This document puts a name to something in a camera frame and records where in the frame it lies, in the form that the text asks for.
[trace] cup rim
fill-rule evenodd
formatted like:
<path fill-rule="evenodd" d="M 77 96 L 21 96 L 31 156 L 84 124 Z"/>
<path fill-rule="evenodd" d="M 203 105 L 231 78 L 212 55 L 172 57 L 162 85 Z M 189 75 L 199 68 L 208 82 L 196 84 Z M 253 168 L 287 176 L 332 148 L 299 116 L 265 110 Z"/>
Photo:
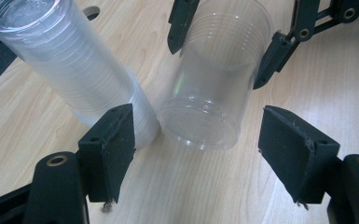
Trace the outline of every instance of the cup rim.
<path fill-rule="evenodd" d="M 23 32 L 23 31 L 26 31 L 26 30 L 29 30 L 29 29 L 35 27 L 39 22 L 43 21 L 51 13 L 53 13 L 57 9 L 57 5 L 61 1 L 62 0 L 54 0 L 53 6 L 51 6 L 51 8 L 45 14 L 43 14 L 37 20 L 32 21 L 31 23 L 28 23 L 26 25 L 23 25 L 20 27 L 7 27 L 0 22 L 0 33 L 19 33 L 19 32 Z M 14 1 L 2 1 L 2 0 L 0 1 L 0 19 L 7 12 L 7 9 L 10 7 L 10 5 L 13 3 L 14 3 Z"/>
<path fill-rule="evenodd" d="M 188 147 L 194 147 L 201 150 L 230 149 L 234 147 L 238 141 L 238 135 L 240 133 L 241 126 L 237 126 L 235 122 L 231 120 L 230 115 L 226 116 L 225 120 L 221 120 L 217 114 L 227 114 L 224 111 L 218 111 L 217 114 L 202 111 L 200 106 L 202 107 L 205 102 L 193 99 L 192 101 L 194 105 L 187 104 L 190 101 L 187 98 L 171 98 L 165 101 L 165 103 L 157 110 L 157 117 L 162 131 L 164 131 L 169 137 L 175 139 L 178 142 L 184 143 Z M 198 113 L 199 115 L 213 118 L 216 123 L 219 122 L 221 124 L 222 130 L 224 130 L 221 131 L 221 134 L 223 134 L 221 139 L 223 140 L 214 142 L 201 142 L 194 139 L 189 139 L 181 134 L 173 132 L 170 128 L 167 128 L 167 119 L 172 118 L 172 113 L 170 111 L 177 112 L 180 109 L 186 110 L 187 112 Z"/>
<path fill-rule="evenodd" d="M 206 4 L 211 3 L 211 2 L 212 2 L 212 0 L 206 0 L 206 1 L 202 2 L 199 5 L 199 8 L 202 8 L 202 5 L 206 5 Z M 247 0 L 246 3 L 247 4 L 253 4 L 255 7 L 257 7 L 263 13 L 264 18 L 266 19 L 265 20 L 266 24 L 269 26 L 269 29 L 268 29 L 269 33 L 266 36 L 263 36 L 261 34 L 261 32 L 259 31 L 259 29 L 255 29 L 256 34 L 259 35 L 261 38 L 263 38 L 263 49 L 264 49 L 263 51 L 265 51 L 267 49 L 268 45 L 269 45 L 270 40 L 272 39 L 273 33 L 274 33 L 274 25 L 273 25 L 273 22 L 272 22 L 272 18 L 270 16 L 269 12 L 267 11 L 267 9 L 261 3 L 259 3 L 257 0 Z M 226 15 L 226 16 L 227 15 L 233 16 L 233 15 L 231 15 L 229 13 L 223 13 L 223 12 L 219 12 L 219 13 L 216 13 L 216 14 Z M 186 44 L 189 43 L 189 34 L 191 33 L 192 29 L 194 29 L 193 28 L 194 24 L 197 24 L 198 22 L 202 21 L 203 19 L 205 19 L 206 17 L 209 17 L 209 16 L 211 16 L 211 14 L 206 14 L 206 15 L 202 15 L 200 17 L 197 17 L 197 12 L 196 12 L 196 14 L 194 16 L 194 19 L 192 21 L 192 24 L 190 25 L 190 28 L 189 28 L 189 30 L 187 32 L 187 37 L 186 37 L 186 40 L 185 40 L 183 48 L 186 46 Z"/>

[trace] transparent plastic container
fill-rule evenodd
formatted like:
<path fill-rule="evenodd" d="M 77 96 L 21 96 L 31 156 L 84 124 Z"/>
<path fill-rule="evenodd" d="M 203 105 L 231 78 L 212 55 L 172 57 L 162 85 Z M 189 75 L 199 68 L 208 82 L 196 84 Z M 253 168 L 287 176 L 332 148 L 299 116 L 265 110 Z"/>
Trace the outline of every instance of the transparent plastic container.
<path fill-rule="evenodd" d="M 233 147 L 271 37 L 269 13 L 257 1 L 199 5 L 170 96 L 158 109 L 162 130 L 190 147 Z"/>
<path fill-rule="evenodd" d="M 0 40 L 30 64 L 92 126 L 108 109 L 133 104 L 135 146 L 159 128 L 136 76 L 104 45 L 73 0 L 1 0 Z"/>

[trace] stack of plastic cups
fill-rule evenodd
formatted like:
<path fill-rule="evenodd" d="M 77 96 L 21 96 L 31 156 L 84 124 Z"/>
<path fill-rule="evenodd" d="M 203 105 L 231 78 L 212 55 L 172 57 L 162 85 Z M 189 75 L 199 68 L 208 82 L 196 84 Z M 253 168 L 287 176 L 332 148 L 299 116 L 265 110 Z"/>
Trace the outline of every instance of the stack of plastic cups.
<path fill-rule="evenodd" d="M 113 57 L 73 0 L 1 0 L 0 40 L 89 126 L 110 108 L 132 103 L 135 146 L 154 139 L 159 123 L 135 75 Z"/>
<path fill-rule="evenodd" d="M 255 0 L 202 3 L 158 110 L 162 131 L 190 147 L 233 147 L 271 35 L 269 13 Z"/>

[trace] wooden table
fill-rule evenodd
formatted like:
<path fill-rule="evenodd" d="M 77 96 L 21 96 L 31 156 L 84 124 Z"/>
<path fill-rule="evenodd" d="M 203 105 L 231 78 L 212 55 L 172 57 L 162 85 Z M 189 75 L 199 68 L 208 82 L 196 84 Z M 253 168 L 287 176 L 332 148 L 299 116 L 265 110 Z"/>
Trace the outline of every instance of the wooden table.
<path fill-rule="evenodd" d="M 101 9 L 92 23 L 136 72 L 156 108 L 175 62 L 166 44 L 173 0 L 77 2 Z M 287 33 L 293 0 L 261 2 L 275 30 Z M 257 152 L 265 105 L 289 109 L 340 142 L 340 158 L 359 154 L 359 19 L 300 45 L 280 74 L 253 91 L 233 149 L 188 150 L 159 131 L 150 147 L 136 152 L 113 211 L 104 214 L 100 203 L 90 204 L 91 223 L 327 223 L 329 197 L 309 211 L 298 207 Z M 77 151 L 87 130 L 16 59 L 0 77 L 0 196 L 30 183 L 35 164 L 48 154 Z"/>

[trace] clear plastic cup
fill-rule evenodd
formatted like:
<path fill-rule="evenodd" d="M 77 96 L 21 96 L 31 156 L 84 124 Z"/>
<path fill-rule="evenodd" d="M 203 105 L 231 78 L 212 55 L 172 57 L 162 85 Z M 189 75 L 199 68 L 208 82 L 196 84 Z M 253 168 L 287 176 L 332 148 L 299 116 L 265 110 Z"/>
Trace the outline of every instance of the clear plastic cup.
<path fill-rule="evenodd" d="M 190 147 L 233 147 L 271 35 L 269 13 L 255 0 L 202 3 L 158 109 L 162 130 Z"/>
<path fill-rule="evenodd" d="M 0 40 L 89 126 L 108 109 L 132 103 L 135 147 L 154 139 L 159 122 L 136 76 L 111 54 L 73 0 L 1 0 Z"/>

